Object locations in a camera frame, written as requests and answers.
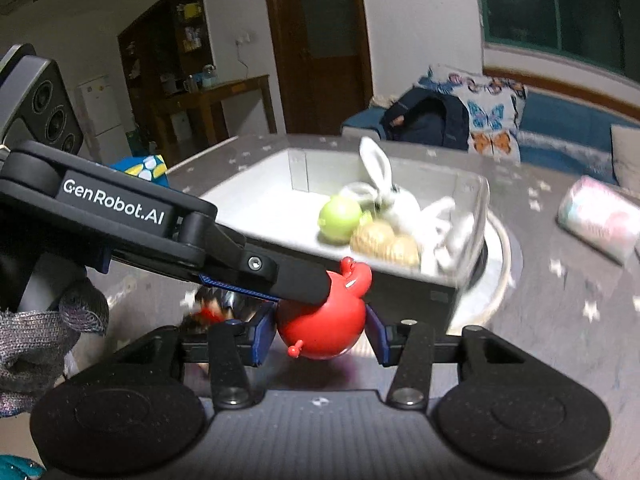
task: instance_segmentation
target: window frame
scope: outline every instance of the window frame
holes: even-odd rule
[[[479,0],[481,4],[481,15],[482,15],[482,36],[486,43],[498,44],[510,46],[513,48],[519,48],[523,50],[532,50],[535,52],[543,52],[545,54],[552,54],[554,56],[564,57],[567,59],[571,59],[574,61],[578,61],[584,63],[586,65],[594,66],[601,70],[606,70],[606,72],[611,72],[612,74],[616,74],[618,76],[622,76],[625,79],[633,82],[634,84],[640,84],[640,81],[636,81],[635,79],[629,78],[625,73],[625,38],[624,31],[622,28],[620,29],[620,37],[618,41],[620,42],[621,53],[622,53],[622,69],[617,69],[609,65],[605,65],[603,63],[599,63],[596,60],[590,59],[585,56],[580,56],[579,54],[574,54],[572,52],[568,52],[562,49],[562,19],[560,15],[560,5],[559,0],[554,0],[554,8],[556,10],[556,35],[557,35],[557,48],[550,46],[541,46],[536,45],[534,43],[528,43],[526,41],[517,41],[517,40],[508,40],[506,38],[496,38],[491,35],[491,31],[489,28],[489,5],[488,0]],[[616,0],[616,6],[618,8],[618,15],[622,12],[620,9],[620,0]]]

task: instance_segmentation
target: camera lens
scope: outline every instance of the camera lens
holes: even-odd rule
[[[74,136],[73,134],[68,134],[66,136],[65,142],[62,143],[62,151],[71,153],[71,150],[74,148]]]
[[[49,106],[52,93],[53,85],[51,84],[51,81],[45,81],[38,86],[38,89],[33,95],[33,111],[37,114],[43,113],[47,106]]]
[[[49,142],[54,142],[61,134],[65,127],[65,112],[59,108],[49,118],[47,123],[46,136]]]

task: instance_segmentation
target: wooden table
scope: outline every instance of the wooden table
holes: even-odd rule
[[[211,105],[219,103],[229,97],[257,90],[262,93],[262,105],[264,106],[264,113],[267,116],[269,132],[276,134],[276,119],[273,114],[268,75],[227,81],[203,91],[180,94],[152,103],[151,109],[153,110],[156,120],[156,126],[160,136],[159,140],[162,144],[160,152],[167,166],[173,166],[178,163],[177,150],[171,149],[177,142],[171,124],[172,114],[187,110],[199,110],[207,140],[209,145],[213,146],[224,139],[220,138],[220,133],[217,133],[214,127]]]

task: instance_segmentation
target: blue yellow toy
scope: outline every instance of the blue yellow toy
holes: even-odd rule
[[[166,177],[166,164],[162,155],[130,156],[112,164],[114,170],[148,180],[160,186],[169,187]]]

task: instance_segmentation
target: table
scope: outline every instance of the table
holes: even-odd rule
[[[473,171],[488,179],[490,208],[519,242],[524,266],[487,328],[598,394],[613,427],[596,471],[606,480],[640,478],[640,262],[633,259],[624,268],[617,266],[556,225],[560,201],[577,177],[404,142],[382,146],[390,156]],[[170,171],[169,182],[174,189],[201,196],[289,147],[354,151],[358,141],[238,137]],[[90,277],[111,298],[111,325],[100,347],[96,338],[81,339],[74,350],[80,367],[153,328],[179,323],[185,311],[180,302],[196,288],[116,262],[107,276],[91,272]],[[366,354],[346,354],[331,362],[294,362],[276,341],[272,355],[254,373],[255,382],[271,388],[370,388],[384,396],[393,370],[382,369]],[[454,369],[435,370],[432,396],[455,381]]]
[[[220,134],[216,132],[213,115],[211,113],[211,105],[236,95],[258,90],[262,94],[262,106],[264,107],[264,113],[267,117],[269,132],[276,134],[276,119],[273,113],[273,102],[271,101],[268,75],[226,81],[206,90],[179,94],[152,103],[151,108],[156,120],[158,135],[162,142],[161,153],[167,166],[171,167],[178,162],[175,151],[171,149],[171,146],[175,144],[175,136],[170,118],[172,114],[177,114],[185,110],[199,110],[207,141],[210,146],[213,146],[225,139],[220,138]]]

